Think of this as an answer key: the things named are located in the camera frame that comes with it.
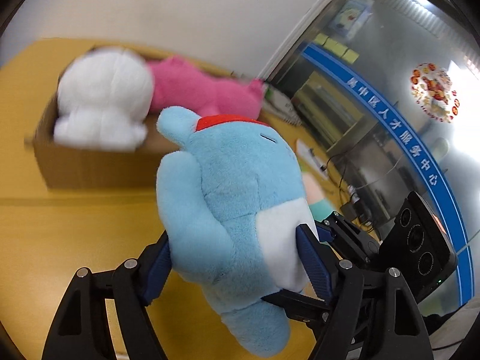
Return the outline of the pink teal green-haired plush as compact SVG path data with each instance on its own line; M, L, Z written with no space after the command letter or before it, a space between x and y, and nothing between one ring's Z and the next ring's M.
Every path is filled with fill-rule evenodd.
M335 208L326 197L326 192L322 189L314 175L309 172L303 172L302 179L307 203L312 211L313 219L321 222L329 217L335 211Z

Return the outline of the light blue plush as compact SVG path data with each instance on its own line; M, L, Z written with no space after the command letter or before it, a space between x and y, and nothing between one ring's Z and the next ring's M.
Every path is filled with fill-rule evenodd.
M295 231L314 227L294 152L272 127L237 115L202 117L171 106L157 129L177 145L156 180L173 269L201 286L248 352L280 353L289 321L265 298L304 290Z

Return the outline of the pink bear plush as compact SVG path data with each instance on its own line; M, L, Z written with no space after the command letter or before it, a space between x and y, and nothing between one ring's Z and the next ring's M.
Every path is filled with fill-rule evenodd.
M151 112L184 107L199 116L237 115L257 119L264 99L264 83L216 77L187 60L173 56L147 63L154 77Z

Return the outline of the white panda plush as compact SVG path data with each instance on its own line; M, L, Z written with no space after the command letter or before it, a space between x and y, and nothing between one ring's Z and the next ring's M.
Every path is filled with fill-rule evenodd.
M88 51L58 82L55 143L134 152L147 136L144 120L153 92L154 78L141 55L111 46Z

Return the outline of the black box device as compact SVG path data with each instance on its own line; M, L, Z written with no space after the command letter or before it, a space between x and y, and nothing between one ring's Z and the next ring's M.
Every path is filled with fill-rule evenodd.
M458 259L439 218L411 191L379 248L383 267L396 268L416 302L427 298L456 270Z

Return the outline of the blue banner strip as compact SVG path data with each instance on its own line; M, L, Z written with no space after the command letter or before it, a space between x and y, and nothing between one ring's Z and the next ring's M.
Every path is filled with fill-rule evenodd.
M399 145L416 169L433 200L439 219L456 252L459 303L467 303L475 295L473 259L467 231L454 194L434 159L408 121L366 79L313 43L301 55L321 72L332 78L364 106Z

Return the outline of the grey tote bag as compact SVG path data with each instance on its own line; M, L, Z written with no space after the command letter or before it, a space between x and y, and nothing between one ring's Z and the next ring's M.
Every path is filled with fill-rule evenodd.
M277 116L279 119L282 119L290 125L299 126L302 124L291 100L281 91L269 84L264 84L262 109Z

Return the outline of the cardboard box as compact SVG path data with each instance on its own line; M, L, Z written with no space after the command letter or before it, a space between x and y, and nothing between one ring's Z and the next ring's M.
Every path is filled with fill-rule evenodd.
M96 46L88 51L101 47L129 49L121 46ZM133 49L129 50L141 55L145 59L146 64L149 61L160 61L178 56L154 56ZM204 63L187 61L211 76L239 80L227 72L209 67ZM60 74L58 83L66 68ZM254 79L239 81L248 83L251 80ZM32 139L32 147L37 164L47 187L49 189L122 189L150 188L153 186L160 159L177 149L175 144L157 132L155 124L160 111L152 113L150 107L148 115L144 120L144 125L147 128L146 139L134 152L77 149L58 145L53 137L55 122L59 117L57 88L41 117Z

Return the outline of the red round window sticker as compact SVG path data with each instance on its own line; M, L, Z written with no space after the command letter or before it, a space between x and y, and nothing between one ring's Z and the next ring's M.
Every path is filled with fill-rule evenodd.
M431 119L451 124L459 114L460 100L452 78L435 63L420 63L412 69L410 91Z

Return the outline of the yellow sticky notes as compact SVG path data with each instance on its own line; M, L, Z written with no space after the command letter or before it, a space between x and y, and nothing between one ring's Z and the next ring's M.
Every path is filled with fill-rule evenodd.
M353 49L343 45L343 43L336 41L335 39L328 37L323 33L318 33L312 41L318 47L322 47L329 51L331 54L343 59L347 63L353 64L358 60L360 56Z

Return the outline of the cartoon poster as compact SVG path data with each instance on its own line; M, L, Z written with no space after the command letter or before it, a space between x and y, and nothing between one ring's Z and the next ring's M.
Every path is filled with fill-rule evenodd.
M347 0L329 22L339 36L352 40L372 15L374 0Z

